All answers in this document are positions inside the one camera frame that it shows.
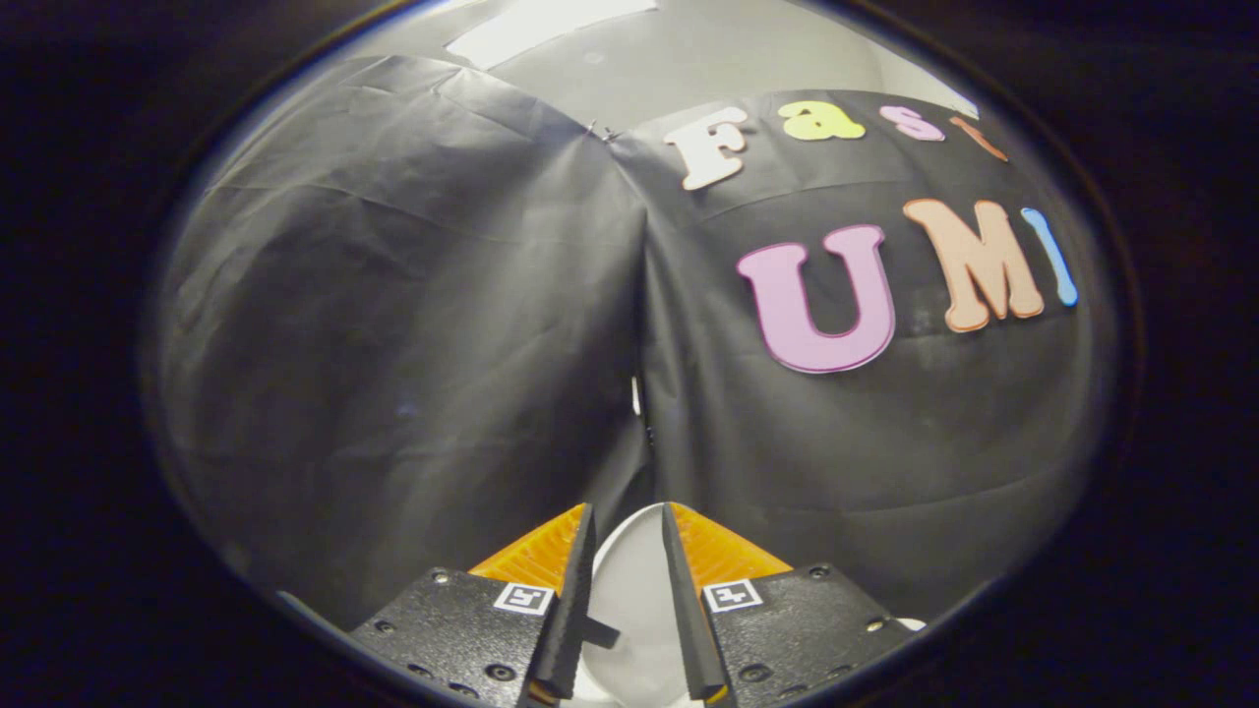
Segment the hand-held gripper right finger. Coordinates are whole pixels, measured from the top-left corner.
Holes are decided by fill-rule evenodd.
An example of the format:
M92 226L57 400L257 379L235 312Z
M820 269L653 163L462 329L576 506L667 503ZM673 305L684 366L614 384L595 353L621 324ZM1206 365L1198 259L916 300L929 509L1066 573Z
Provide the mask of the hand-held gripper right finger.
M661 532L687 692L705 705L818 705L922 627L835 564L792 567L682 503L663 503Z

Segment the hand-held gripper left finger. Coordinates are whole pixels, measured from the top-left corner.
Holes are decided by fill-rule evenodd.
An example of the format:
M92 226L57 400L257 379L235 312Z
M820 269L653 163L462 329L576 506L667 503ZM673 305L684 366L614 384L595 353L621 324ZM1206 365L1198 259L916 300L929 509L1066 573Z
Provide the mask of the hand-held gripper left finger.
M353 637L422 688L481 707L570 699L597 551L577 503L471 569L426 569Z

